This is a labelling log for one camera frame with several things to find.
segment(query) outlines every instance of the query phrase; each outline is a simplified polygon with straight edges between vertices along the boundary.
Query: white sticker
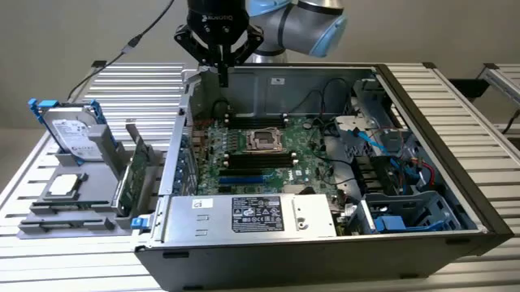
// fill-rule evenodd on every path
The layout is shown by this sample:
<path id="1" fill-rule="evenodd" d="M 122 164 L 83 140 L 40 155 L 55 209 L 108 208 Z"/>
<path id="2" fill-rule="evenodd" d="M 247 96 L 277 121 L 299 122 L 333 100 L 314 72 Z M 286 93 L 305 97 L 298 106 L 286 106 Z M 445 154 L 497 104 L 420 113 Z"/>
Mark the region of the white sticker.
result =
<path id="1" fill-rule="evenodd" d="M 86 161 L 102 160 L 96 143 L 88 139 L 88 126 L 79 120 L 53 120 L 57 136 L 71 153 Z"/>
<path id="2" fill-rule="evenodd" d="M 213 199 L 194 199 L 191 203 L 193 209 L 213 208 Z"/>
<path id="3" fill-rule="evenodd" d="M 271 85 L 285 85 L 285 78 L 271 78 L 270 84 Z"/>

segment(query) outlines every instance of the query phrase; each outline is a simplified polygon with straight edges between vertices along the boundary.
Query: power supply label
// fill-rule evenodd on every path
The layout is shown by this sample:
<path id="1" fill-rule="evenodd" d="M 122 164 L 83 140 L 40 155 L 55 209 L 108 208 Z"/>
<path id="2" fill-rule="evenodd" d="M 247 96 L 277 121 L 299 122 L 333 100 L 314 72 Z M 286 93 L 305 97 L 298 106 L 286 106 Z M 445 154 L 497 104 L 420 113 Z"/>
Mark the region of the power supply label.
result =
<path id="1" fill-rule="evenodd" d="M 279 196 L 231 198 L 231 228 L 237 233 L 283 231 Z"/>

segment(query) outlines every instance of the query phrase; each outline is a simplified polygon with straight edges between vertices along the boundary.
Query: white wall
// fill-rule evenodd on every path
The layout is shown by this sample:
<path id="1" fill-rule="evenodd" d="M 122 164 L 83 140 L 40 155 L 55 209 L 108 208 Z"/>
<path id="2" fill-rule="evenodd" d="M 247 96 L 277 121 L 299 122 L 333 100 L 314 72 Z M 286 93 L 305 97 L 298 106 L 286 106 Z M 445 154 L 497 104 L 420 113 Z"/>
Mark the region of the white wall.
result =
<path id="1" fill-rule="evenodd" d="M 0 1 L 0 127 L 37 127 L 31 97 L 64 100 L 92 60 L 111 58 L 167 0 Z M 344 0 L 349 25 L 324 61 L 432 61 L 449 77 L 520 63 L 520 0 Z M 190 61 L 171 35 L 186 0 L 126 61 Z M 291 61 L 319 61 L 299 54 Z"/>

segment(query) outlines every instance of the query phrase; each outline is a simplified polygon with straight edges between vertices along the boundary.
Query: small label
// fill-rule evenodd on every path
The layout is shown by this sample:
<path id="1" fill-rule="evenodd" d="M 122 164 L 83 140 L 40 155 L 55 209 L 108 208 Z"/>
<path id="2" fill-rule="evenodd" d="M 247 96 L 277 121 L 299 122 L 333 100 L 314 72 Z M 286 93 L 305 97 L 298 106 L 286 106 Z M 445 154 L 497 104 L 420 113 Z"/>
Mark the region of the small label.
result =
<path id="1" fill-rule="evenodd" d="M 270 84 L 271 85 L 285 85 L 285 78 L 271 78 Z"/>
<path id="2" fill-rule="evenodd" d="M 213 199 L 194 199 L 191 203 L 193 209 L 213 208 Z"/>
<path id="3" fill-rule="evenodd" d="M 234 232 L 283 231 L 279 196 L 233 198 L 231 210 Z"/>
<path id="4" fill-rule="evenodd" d="M 57 136 L 71 153 L 86 161 L 102 159 L 96 143 L 88 139 L 88 126 L 79 120 L 53 120 Z"/>

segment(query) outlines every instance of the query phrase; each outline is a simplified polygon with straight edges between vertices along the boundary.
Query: slotted metal table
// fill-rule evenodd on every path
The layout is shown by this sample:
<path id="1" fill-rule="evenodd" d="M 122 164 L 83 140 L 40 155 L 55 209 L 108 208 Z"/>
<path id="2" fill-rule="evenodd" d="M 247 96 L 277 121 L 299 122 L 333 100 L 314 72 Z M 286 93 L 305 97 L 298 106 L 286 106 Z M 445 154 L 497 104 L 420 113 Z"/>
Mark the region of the slotted metal table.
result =
<path id="1" fill-rule="evenodd" d="M 519 150 L 434 67 L 388 66 L 516 237 L 484 256 L 459 259 L 426 279 L 254 291 L 520 291 Z M 131 117 L 147 142 L 166 151 L 183 90 L 182 70 L 182 64 L 116 64 L 79 94 L 78 100 L 100 102 L 114 135 L 127 148 L 124 120 Z M 0 194 L 0 291 L 160 291 L 132 254 L 128 236 L 16 238 L 16 226 L 57 166 L 56 150 L 45 134 Z"/>

